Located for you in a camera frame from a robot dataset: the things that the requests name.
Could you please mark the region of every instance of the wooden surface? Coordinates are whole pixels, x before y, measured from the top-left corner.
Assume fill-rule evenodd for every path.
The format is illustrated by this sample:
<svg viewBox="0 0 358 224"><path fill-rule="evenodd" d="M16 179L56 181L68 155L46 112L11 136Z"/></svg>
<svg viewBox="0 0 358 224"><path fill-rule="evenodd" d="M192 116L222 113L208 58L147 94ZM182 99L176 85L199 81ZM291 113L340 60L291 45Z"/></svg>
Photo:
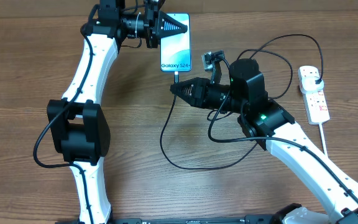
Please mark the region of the wooden surface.
<svg viewBox="0 0 358 224"><path fill-rule="evenodd" d="M43 169L32 149L47 124L49 99L60 99L82 53L79 27L85 17L0 19L0 223L53 223L76 219L80 212L69 169ZM273 37L304 33L315 37L324 54L326 100L331 120L324 125L330 158L358 181L358 12L253 12L191 15L193 69L181 80L209 77L200 55L223 49L232 62L246 48ZM316 46L292 37L268 49L288 58L295 69L288 93L278 102L321 147L317 126L306 120L296 70L319 67ZM270 96L286 87L286 63L271 55L256 59ZM159 49L122 49L103 95L111 130L104 173L116 218L241 217L273 213L292 203L323 209L309 190L278 159L257 147L240 164L224 170L189 172L171 166L158 145L172 103L172 74L159 69ZM224 70L223 83L228 83ZM207 110L182 100L172 114L163 144L181 166L211 167L232 163L252 143L216 144L207 137ZM218 121L220 138L243 136L236 116ZM48 133L41 161L63 162Z"/></svg>
<svg viewBox="0 0 358 224"><path fill-rule="evenodd" d="M99 0L0 0L1 17L87 16ZM126 0L134 6L135 0ZM358 0L166 0L166 12L215 13L255 11L358 10Z"/></svg>

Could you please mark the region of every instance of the robotic arm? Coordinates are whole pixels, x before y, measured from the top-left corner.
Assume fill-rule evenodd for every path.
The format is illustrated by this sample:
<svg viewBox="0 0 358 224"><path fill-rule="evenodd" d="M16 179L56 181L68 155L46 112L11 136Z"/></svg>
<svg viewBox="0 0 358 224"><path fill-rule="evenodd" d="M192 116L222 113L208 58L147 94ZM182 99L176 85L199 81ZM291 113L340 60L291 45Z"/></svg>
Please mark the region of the robotic arm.
<svg viewBox="0 0 358 224"><path fill-rule="evenodd" d="M256 60L240 59L228 64L223 52L203 56L207 68L225 61L230 85L221 85L221 72L212 79L193 78L173 84L171 92L191 106L217 109L209 127L209 138L215 142L256 140L264 149L286 164L317 197L327 216L298 210L287 211L278 223L358 223L358 183L343 173L306 136L294 118L265 91L264 76ZM237 121L247 138L215 139L211 128L219 112L239 113Z"/></svg>
<svg viewBox="0 0 358 224"><path fill-rule="evenodd" d="M126 14L123 0L101 0L95 5L81 28L86 38L74 79L62 100L49 101L47 114L55 149L71 164L80 198L80 217L73 223L112 223L103 173L110 144L110 130L100 106L103 88L126 37L145 39L148 48L157 48L161 38L187 31L186 25L160 11L163 2L145 0L144 14ZM93 19L96 11L98 18ZM164 30L166 22L178 29ZM83 118L83 124L69 122L76 117Z"/></svg>

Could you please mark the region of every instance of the white power cord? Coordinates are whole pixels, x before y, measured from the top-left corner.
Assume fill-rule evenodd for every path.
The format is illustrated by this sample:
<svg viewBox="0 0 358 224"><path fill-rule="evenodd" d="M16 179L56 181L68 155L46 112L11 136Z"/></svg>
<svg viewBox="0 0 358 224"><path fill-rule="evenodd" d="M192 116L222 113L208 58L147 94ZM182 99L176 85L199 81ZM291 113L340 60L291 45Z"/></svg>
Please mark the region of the white power cord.
<svg viewBox="0 0 358 224"><path fill-rule="evenodd" d="M139 16L141 15L142 13L139 12L136 16L136 23L135 23L135 38L137 38L137 20L139 19Z"/></svg>
<svg viewBox="0 0 358 224"><path fill-rule="evenodd" d="M324 137L324 131L323 131L323 124L318 123L318 127L320 129L320 136L321 136L321 142L323 143L324 154L326 155L326 157L328 157L327 146L326 146L326 138Z"/></svg>

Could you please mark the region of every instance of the power plug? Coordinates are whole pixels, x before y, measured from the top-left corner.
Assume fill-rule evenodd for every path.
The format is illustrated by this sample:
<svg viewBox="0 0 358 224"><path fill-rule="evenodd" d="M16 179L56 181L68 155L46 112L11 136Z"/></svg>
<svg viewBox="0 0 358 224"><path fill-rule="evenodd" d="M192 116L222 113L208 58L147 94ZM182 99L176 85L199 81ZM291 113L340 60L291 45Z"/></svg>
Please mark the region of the power plug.
<svg viewBox="0 0 358 224"><path fill-rule="evenodd" d="M320 78L318 69L313 66L305 65L298 69L299 87L303 94L323 90L324 81L316 83Z"/></svg>

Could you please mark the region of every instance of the wood grain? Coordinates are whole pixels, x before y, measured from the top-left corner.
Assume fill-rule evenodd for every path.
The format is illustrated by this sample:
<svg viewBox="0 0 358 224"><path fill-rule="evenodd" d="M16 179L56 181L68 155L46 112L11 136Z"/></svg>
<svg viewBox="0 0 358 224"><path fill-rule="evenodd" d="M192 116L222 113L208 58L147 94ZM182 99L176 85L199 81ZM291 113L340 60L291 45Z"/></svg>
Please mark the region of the wood grain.
<svg viewBox="0 0 358 224"><path fill-rule="evenodd" d="M87 16L97 3L99 0L75 0L75 3L72 0L0 0L0 18ZM135 0L126 0L126 6L134 5ZM358 10L358 0L168 0L163 10L188 13Z"/></svg>
<svg viewBox="0 0 358 224"><path fill-rule="evenodd" d="M49 99L59 99L73 78L82 52L79 27L85 20L0 19L0 223L53 223L78 217L70 170L38 167L32 148L47 124ZM324 125L328 152L358 181L358 11L194 14L191 31L193 69L182 80L209 76L200 55L210 50L223 49L232 62L243 49L259 47L278 35L315 37L323 48L331 113ZM294 69L306 64L319 67L318 51L308 39L278 40L268 48L288 58ZM270 96L279 95L289 81L288 66L271 55L258 54L256 59ZM116 218L241 217L273 213L292 202L323 212L298 178L259 147L225 170L188 172L171 166L158 145L172 103L171 83L172 75L159 69L159 49L145 46L122 49L109 73L102 106L112 136L104 168ZM278 102L321 147L318 127L307 123L296 77ZM250 142L211 142L207 114L177 101L163 140L174 162L220 166L234 162L251 147ZM242 136L236 116L218 121L213 135ZM49 164L62 162L50 134L39 157Z"/></svg>

